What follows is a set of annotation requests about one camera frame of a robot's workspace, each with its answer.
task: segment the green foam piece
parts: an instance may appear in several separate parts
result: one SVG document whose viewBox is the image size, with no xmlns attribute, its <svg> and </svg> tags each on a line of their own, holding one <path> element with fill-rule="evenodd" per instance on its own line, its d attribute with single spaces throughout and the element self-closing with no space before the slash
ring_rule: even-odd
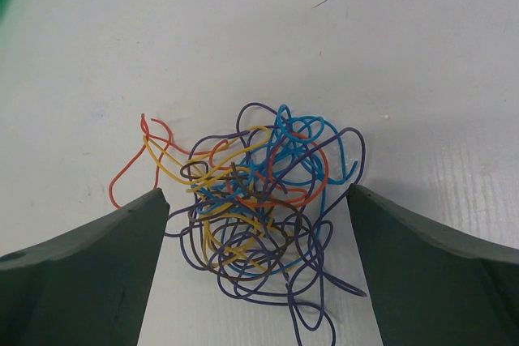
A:
<svg viewBox="0 0 519 346">
<path fill-rule="evenodd" d="M 168 212 L 154 190 L 0 257 L 0 345 L 136 346 Z"/>
<path fill-rule="evenodd" d="M 348 204 L 384 346 L 519 345 L 519 250 L 362 186 Z"/>
</svg>

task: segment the wire tangle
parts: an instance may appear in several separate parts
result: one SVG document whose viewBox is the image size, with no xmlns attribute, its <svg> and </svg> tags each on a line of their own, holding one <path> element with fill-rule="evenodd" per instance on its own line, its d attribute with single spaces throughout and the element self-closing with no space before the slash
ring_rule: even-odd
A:
<svg viewBox="0 0 519 346">
<path fill-rule="evenodd" d="M 270 112 L 272 124 L 243 129 L 242 117 L 250 108 Z M 187 263 L 216 275 L 218 287 L 228 297 L 287 307 L 298 346 L 302 346 L 301 327 L 316 331 L 324 321 L 331 345 L 336 345 L 336 329 L 324 308 L 325 284 L 359 297 L 366 294 L 324 270 L 324 253 L 333 233 L 326 215 L 347 195 L 345 185 L 362 177 L 366 159 L 362 134 L 353 127 L 338 130 L 322 117 L 294 117 L 286 105 L 276 111 L 250 103 L 239 112 L 234 133 L 206 136 L 187 151 L 174 142 L 163 121 L 152 122 L 167 138 L 152 134 L 141 116 L 143 146 L 110 183 L 112 204 L 119 207 L 113 195 L 115 182 L 148 152 L 157 165 L 154 188 L 163 173 L 194 195 L 192 205 L 169 215 L 170 220 L 186 215 L 187 226 L 165 233 L 178 238 Z M 347 134 L 358 138 L 361 150 L 351 166 L 342 139 Z M 203 143 L 212 146 L 200 150 Z M 338 158 L 329 160 L 325 149 L 333 149 Z M 184 161 L 174 157 L 173 150 Z M 176 166 L 177 172 L 166 165 Z M 342 187 L 332 202 L 328 186 Z M 318 291 L 317 302 L 304 297 L 311 289 Z M 309 310 L 315 311 L 312 323 L 307 319 Z"/>
</svg>

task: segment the green object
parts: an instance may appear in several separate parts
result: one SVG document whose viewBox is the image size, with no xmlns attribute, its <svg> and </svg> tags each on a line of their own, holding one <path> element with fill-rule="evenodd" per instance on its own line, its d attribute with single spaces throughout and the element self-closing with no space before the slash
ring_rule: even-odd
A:
<svg viewBox="0 0 519 346">
<path fill-rule="evenodd" d="M 154 190 L 0 258 L 1 345 L 137 345 L 169 205 Z"/>
<path fill-rule="evenodd" d="M 384 346 L 519 345 L 519 250 L 361 186 L 348 204 Z"/>
</svg>

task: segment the white surface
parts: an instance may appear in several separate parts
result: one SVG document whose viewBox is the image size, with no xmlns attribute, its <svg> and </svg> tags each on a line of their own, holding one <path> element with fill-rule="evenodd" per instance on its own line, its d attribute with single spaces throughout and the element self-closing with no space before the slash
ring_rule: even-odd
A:
<svg viewBox="0 0 519 346">
<path fill-rule="evenodd" d="M 423 215 L 519 247 L 517 0 L 11 0 L 0 20 L 0 253 L 111 211 L 139 115 L 185 146 L 244 103 L 356 126 L 363 183 Z M 150 188 L 152 166 L 117 187 Z M 172 207 L 191 198 L 165 186 Z M 350 222 L 328 259 L 365 287 Z M 328 289 L 339 345 L 380 345 L 369 300 Z M 328 329 L 304 335 L 327 344 Z M 287 310 L 231 301 L 165 241 L 140 344 L 295 344 Z"/>
</svg>

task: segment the tangled wire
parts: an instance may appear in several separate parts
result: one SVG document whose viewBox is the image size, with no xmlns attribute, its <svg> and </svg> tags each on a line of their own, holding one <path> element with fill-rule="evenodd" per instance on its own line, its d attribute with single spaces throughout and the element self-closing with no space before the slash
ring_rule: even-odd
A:
<svg viewBox="0 0 519 346">
<path fill-rule="evenodd" d="M 250 107 L 272 113 L 273 124 L 243 130 L 242 116 Z M 114 183 L 148 151 L 157 164 L 154 188 L 163 172 L 188 186 L 187 192 L 194 195 L 192 205 L 169 215 L 169 219 L 187 215 L 187 226 L 165 233 L 179 239 L 186 261 L 196 270 L 215 274 L 220 290 L 228 297 L 288 307 L 299 346 L 300 325 L 316 331 L 324 320 L 331 328 L 331 345 L 335 345 L 335 326 L 324 309 L 325 282 L 356 296 L 366 294 L 324 270 L 324 252 L 333 233 L 333 223 L 326 215 L 347 195 L 343 190 L 327 205 L 327 186 L 360 180 L 366 157 L 362 134 L 353 127 L 339 131 L 322 117 L 293 117 L 286 105 L 276 111 L 250 103 L 238 114 L 236 132 L 206 136 L 186 151 L 174 142 L 173 132 L 163 121 L 152 122 L 161 125 L 168 138 L 153 135 L 141 116 L 143 146 L 109 185 L 114 206 L 119 207 L 113 196 Z M 331 135 L 322 140 L 325 132 Z M 347 133 L 355 134 L 361 146 L 359 161 L 350 167 L 341 139 Z M 207 141 L 215 144 L 200 151 L 200 145 Z M 324 152 L 328 145 L 338 150 L 339 177 L 330 172 L 330 160 Z M 170 148 L 187 160 L 178 161 L 169 153 Z M 165 158 L 178 166 L 178 174 L 165 166 Z M 305 210 L 313 202 L 319 202 L 319 210 L 309 216 Z M 310 271 L 311 276 L 301 277 L 304 271 Z M 269 287 L 275 275 L 281 275 L 285 284 L 277 292 Z M 312 287 L 319 289 L 316 303 L 302 298 Z M 304 318 L 305 308 L 317 313 L 314 323 Z"/>
</svg>

